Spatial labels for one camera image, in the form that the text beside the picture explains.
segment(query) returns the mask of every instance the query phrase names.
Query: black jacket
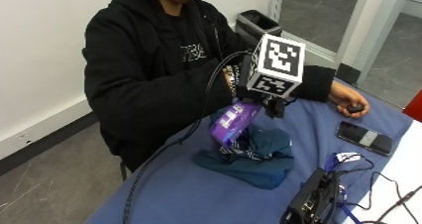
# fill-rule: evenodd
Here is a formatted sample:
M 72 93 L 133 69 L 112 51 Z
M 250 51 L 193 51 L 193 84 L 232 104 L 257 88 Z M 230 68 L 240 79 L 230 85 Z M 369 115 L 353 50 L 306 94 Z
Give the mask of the black jacket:
M 140 162 L 134 168 L 168 138 L 198 120 L 217 61 L 246 49 L 242 37 L 232 31 L 212 4 L 190 0 L 186 9 L 210 59 L 189 70 L 182 66 L 181 45 L 158 0 L 112 0 L 85 30 L 88 103 L 112 154 L 121 157 L 124 153 L 132 154 L 132 159 Z M 333 72 L 319 68 L 314 71 L 323 78 L 318 81 L 318 91 L 309 92 L 303 83 L 297 93 L 325 100 Z M 220 75 L 212 87 L 206 115 L 230 102 Z

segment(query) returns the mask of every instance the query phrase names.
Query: white wall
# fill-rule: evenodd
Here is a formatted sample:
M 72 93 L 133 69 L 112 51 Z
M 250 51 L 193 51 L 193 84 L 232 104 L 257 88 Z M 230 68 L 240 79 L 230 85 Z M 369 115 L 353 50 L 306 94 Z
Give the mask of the white wall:
M 208 0 L 234 25 L 268 0 Z M 109 0 L 0 0 L 0 159 L 89 113 L 84 28 Z

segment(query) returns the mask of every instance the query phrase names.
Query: black phone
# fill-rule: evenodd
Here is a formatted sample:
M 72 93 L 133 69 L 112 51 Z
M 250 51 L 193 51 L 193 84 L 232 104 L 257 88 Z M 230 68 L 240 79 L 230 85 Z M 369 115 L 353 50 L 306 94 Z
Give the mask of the black phone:
M 379 155 L 391 155 L 391 139 L 386 135 L 379 134 L 367 128 L 343 121 L 338 127 L 337 135 L 345 141 L 363 147 Z

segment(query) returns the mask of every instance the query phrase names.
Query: electronic device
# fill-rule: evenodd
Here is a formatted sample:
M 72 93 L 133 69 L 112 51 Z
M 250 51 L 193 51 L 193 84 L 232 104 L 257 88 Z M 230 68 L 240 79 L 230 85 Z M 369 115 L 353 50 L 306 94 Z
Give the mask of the electronic device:
M 317 168 L 295 194 L 280 224 L 325 223 L 337 199 L 338 181 L 322 168 Z
M 357 112 L 361 112 L 363 110 L 363 108 L 365 108 L 365 106 L 358 103 L 355 106 L 349 105 L 346 109 L 347 109 L 349 113 L 357 113 Z
M 386 135 L 366 129 L 362 126 L 346 121 L 341 122 L 337 136 L 379 155 L 389 156 L 391 154 L 391 139 Z

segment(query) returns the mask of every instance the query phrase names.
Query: purple bag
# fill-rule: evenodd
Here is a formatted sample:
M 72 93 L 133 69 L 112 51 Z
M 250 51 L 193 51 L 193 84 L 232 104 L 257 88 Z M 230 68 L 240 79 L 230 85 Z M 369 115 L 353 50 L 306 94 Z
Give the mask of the purple bag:
M 262 108 L 261 104 L 236 102 L 210 126 L 210 135 L 224 146 L 230 147 L 252 123 Z

